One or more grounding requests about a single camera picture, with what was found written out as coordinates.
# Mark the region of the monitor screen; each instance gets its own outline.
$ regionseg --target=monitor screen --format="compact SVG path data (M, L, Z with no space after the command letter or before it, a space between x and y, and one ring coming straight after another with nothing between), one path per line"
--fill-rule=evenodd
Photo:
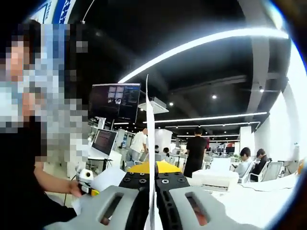
M235 147L226 147L226 153L235 152Z
M92 147L109 156L112 151L116 135L117 132L100 129L98 130Z
M98 116L136 121L140 84L93 85L89 100L89 117Z

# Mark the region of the man in white shirt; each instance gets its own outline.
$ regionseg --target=man in white shirt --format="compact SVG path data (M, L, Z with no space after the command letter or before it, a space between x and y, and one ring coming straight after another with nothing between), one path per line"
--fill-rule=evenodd
M247 147L243 148L240 152L240 156L242 162L236 167L235 172L237 172L241 178L252 163L252 159L250 157L250 149Z
M144 149L145 153L148 153L146 146L148 130L145 128L143 131L135 134L130 149L126 154L126 167L132 167L135 161L139 160L140 152Z

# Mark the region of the white column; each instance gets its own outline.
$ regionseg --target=white column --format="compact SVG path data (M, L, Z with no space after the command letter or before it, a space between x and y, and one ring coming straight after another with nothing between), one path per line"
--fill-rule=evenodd
M255 141L254 141L254 135L252 135L251 133L251 126L240 128L240 151L244 147L250 148L251 154L254 153Z
M155 145L159 146L159 151L162 152L164 148L171 148L173 132L166 129L156 129L154 132Z

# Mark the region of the yellow robot part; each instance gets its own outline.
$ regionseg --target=yellow robot part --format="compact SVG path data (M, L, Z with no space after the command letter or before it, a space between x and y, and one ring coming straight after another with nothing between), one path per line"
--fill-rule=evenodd
M177 173L181 172L181 170L166 161L156 161L156 166L158 167L159 173ZM147 173L149 174L149 162L146 161L143 164L134 165L131 167L128 172L130 173Z

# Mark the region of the seated person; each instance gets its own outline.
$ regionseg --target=seated person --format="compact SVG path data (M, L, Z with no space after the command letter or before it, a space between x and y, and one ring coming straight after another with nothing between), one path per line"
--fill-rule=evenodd
M155 146L154 146L154 152L155 152L155 153L159 153L159 146L158 146L158 145L155 145Z
M250 157L250 149L245 147L241 150L240 156L242 159L242 162L236 167L235 172L239 174L239 177L241 178L244 176L246 170L252 163L252 159Z
M265 163L267 161L269 161L269 159L268 159L267 154L265 153L265 151L263 149L259 149L257 151L256 157L257 157L257 159L260 160L260 163L256 164L255 168L250 173L259 175L261 170L263 169ZM251 178L251 180L253 180L255 182L258 182L258 177L254 176L254 175L251 175L250 178Z
M169 157L169 148L164 148L163 149L163 154Z

